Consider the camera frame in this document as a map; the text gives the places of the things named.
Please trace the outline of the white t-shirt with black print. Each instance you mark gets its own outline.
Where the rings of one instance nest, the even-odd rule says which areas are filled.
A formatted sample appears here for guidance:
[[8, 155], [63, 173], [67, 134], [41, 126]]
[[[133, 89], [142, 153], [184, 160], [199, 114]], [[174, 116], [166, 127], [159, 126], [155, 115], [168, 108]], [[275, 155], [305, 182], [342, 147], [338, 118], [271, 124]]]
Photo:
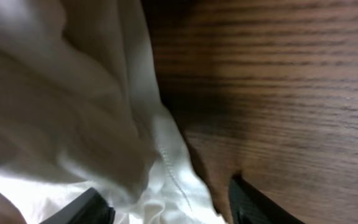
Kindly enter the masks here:
[[160, 99], [140, 1], [0, 1], [0, 223], [224, 223]]

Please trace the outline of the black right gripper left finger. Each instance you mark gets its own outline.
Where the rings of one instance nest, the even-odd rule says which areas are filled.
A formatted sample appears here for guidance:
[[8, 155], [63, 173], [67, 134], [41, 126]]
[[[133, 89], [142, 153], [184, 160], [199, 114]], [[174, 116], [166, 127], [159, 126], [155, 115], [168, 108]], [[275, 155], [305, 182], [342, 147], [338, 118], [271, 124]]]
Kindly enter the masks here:
[[113, 224], [116, 211], [90, 188], [41, 224]]

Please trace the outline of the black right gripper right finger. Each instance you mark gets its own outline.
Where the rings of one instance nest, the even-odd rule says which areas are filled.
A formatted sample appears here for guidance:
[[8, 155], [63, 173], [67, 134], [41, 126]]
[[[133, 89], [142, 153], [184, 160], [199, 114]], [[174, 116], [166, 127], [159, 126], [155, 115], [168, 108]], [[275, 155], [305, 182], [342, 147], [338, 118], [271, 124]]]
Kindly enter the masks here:
[[228, 196], [234, 224], [304, 224], [240, 175], [232, 176]]

